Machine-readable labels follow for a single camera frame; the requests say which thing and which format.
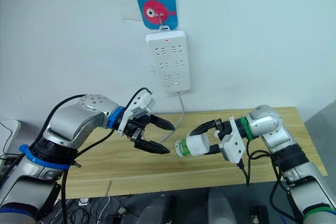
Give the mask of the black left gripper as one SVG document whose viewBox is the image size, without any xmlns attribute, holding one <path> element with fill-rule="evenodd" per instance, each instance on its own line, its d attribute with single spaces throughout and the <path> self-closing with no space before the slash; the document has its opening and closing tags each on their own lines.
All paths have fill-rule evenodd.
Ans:
<svg viewBox="0 0 336 224">
<path fill-rule="evenodd" d="M 147 141 L 142 138 L 145 127 L 149 122 L 164 130 L 175 130 L 175 126 L 170 121 L 151 114 L 150 116 L 144 115 L 140 118 L 134 117 L 133 119 L 128 120 L 124 129 L 124 134 L 134 143 L 134 147 L 137 149 L 154 154 L 170 153 L 170 150 L 162 144 L 154 141 Z"/>
</svg>

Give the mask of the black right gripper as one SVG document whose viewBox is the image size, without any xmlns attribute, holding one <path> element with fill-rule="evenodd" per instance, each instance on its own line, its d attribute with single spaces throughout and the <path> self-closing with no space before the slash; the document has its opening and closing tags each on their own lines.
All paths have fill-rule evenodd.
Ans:
<svg viewBox="0 0 336 224">
<path fill-rule="evenodd" d="M 221 141 L 224 136 L 230 135 L 232 132 L 232 126 L 230 121 L 222 121 L 221 119 L 211 120 L 206 123 L 201 124 L 189 133 L 189 136 L 200 135 L 206 133 L 208 130 L 215 128 L 217 133 L 217 138 Z M 209 147 L 208 155 L 222 153 L 222 149 L 218 144 L 213 144 Z"/>
</svg>

